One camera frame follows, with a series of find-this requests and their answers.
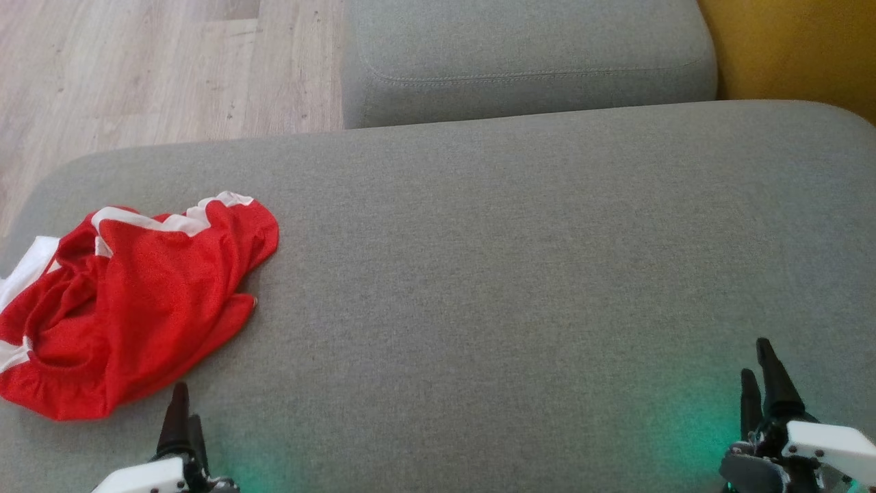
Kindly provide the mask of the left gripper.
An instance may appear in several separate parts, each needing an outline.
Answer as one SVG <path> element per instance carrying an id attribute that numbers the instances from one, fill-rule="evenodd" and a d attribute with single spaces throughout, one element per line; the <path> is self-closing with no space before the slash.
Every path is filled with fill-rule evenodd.
<path id="1" fill-rule="evenodd" d="M 188 385 L 176 383 L 167 405 L 156 446 L 159 461 L 116 469 L 94 487 L 94 492 L 239 492 L 230 477 L 213 477 L 201 417 L 189 416 Z"/>

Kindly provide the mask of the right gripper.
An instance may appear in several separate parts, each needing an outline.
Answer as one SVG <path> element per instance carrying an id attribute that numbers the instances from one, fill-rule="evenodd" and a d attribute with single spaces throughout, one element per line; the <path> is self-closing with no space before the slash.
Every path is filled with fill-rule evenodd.
<path id="1" fill-rule="evenodd" d="M 740 372 L 740 436 L 723 456 L 723 492 L 873 492 L 874 443 L 851 427 L 808 420 L 785 365 L 756 340 L 764 398 L 751 369 Z"/>

